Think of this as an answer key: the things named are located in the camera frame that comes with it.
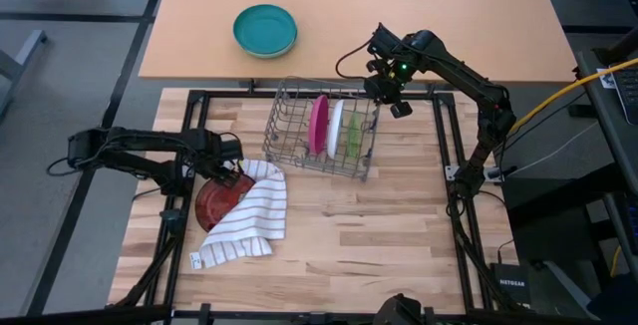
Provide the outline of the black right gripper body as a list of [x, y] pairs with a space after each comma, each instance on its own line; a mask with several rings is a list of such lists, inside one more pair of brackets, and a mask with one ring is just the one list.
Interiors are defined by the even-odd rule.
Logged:
[[371, 62], [371, 73], [380, 91], [377, 103], [395, 104], [401, 100], [401, 92], [410, 81], [410, 66], [407, 63], [375, 59]]

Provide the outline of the teal plate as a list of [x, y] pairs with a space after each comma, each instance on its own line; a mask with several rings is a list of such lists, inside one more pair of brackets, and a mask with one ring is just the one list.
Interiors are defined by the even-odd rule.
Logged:
[[298, 29], [291, 14], [276, 5], [259, 4], [244, 9], [232, 27], [235, 41], [251, 51], [270, 53], [286, 47]]

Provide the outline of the white plate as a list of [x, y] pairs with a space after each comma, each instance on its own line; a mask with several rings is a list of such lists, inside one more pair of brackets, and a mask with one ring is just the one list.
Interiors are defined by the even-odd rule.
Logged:
[[327, 155], [332, 160], [336, 157], [336, 153], [337, 153], [337, 149], [339, 145], [340, 129], [341, 129], [341, 122], [343, 118], [344, 106], [345, 106], [345, 101], [339, 100], [333, 109], [332, 117], [330, 119], [328, 138], [327, 138]]

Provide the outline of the grey wire dish rack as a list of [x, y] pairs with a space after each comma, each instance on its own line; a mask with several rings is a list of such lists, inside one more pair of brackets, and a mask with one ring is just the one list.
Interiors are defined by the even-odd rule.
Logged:
[[[336, 157], [327, 155], [327, 138], [323, 151], [313, 155], [309, 150], [308, 128], [314, 101], [328, 98], [328, 130], [333, 109], [345, 101]], [[355, 159], [346, 155], [347, 130], [353, 113], [360, 119], [360, 144]], [[279, 83], [265, 128], [263, 151], [269, 162], [287, 163], [331, 175], [342, 175], [364, 181], [372, 164], [379, 107], [363, 88], [353, 83], [288, 77]]]

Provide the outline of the white striped dish towel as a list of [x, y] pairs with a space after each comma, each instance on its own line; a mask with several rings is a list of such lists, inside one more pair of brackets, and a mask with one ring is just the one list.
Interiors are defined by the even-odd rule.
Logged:
[[286, 232], [287, 183], [275, 164], [245, 159], [239, 163], [255, 182], [228, 214], [209, 231], [198, 250], [205, 268], [242, 257], [270, 255], [271, 240]]

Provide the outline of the black laptop keyboard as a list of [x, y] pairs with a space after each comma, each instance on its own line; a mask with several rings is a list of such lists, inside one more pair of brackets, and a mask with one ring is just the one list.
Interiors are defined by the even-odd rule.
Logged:
[[627, 122], [638, 126], [638, 66], [614, 72], [613, 79]]

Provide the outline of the tan wooden desk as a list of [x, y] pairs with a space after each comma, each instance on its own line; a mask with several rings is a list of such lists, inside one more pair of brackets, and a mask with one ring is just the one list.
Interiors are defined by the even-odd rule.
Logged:
[[[235, 18], [274, 4], [294, 18], [293, 49], [264, 60], [233, 37]], [[335, 79], [362, 75], [362, 50], [384, 25], [433, 31], [447, 50], [497, 83], [572, 80], [575, 59], [550, 0], [161, 0], [140, 74], [147, 79]]]

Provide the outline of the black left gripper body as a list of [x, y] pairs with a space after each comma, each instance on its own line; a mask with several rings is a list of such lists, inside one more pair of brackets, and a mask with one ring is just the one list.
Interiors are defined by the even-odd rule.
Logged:
[[233, 133], [208, 133], [201, 154], [201, 164], [209, 171], [222, 168], [227, 162], [237, 163], [244, 159], [242, 143]]

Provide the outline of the dark red patterned plate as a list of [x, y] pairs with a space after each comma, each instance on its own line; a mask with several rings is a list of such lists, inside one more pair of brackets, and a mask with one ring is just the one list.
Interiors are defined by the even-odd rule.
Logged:
[[254, 184], [255, 180], [245, 174], [231, 187], [208, 180], [195, 200], [195, 218], [199, 226], [206, 232], [211, 231], [240, 203]]

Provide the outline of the pink plate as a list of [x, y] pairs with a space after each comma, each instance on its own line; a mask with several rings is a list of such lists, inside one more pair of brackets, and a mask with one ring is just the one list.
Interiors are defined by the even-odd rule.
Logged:
[[309, 150], [319, 155], [325, 146], [328, 128], [329, 103], [325, 95], [319, 96], [313, 103], [308, 128]]

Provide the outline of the lime green plate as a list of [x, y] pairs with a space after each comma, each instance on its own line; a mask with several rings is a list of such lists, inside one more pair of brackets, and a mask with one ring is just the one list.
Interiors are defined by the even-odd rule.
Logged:
[[358, 147], [360, 144], [360, 119], [359, 115], [353, 113], [347, 130], [346, 155], [348, 158], [355, 159], [358, 156]]

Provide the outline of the grey metal table leg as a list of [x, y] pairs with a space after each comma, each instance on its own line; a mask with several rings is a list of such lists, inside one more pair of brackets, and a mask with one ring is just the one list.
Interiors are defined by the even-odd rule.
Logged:
[[12, 103], [33, 55], [47, 41], [48, 37], [43, 30], [35, 30], [16, 56], [10, 56], [0, 49], [0, 120]]

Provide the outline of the black Netgear network switch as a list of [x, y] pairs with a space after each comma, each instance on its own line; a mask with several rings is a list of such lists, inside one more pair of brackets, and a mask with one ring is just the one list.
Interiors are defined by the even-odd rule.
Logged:
[[530, 291], [527, 270], [520, 265], [492, 263], [490, 268], [499, 287], [517, 303], [529, 307]]

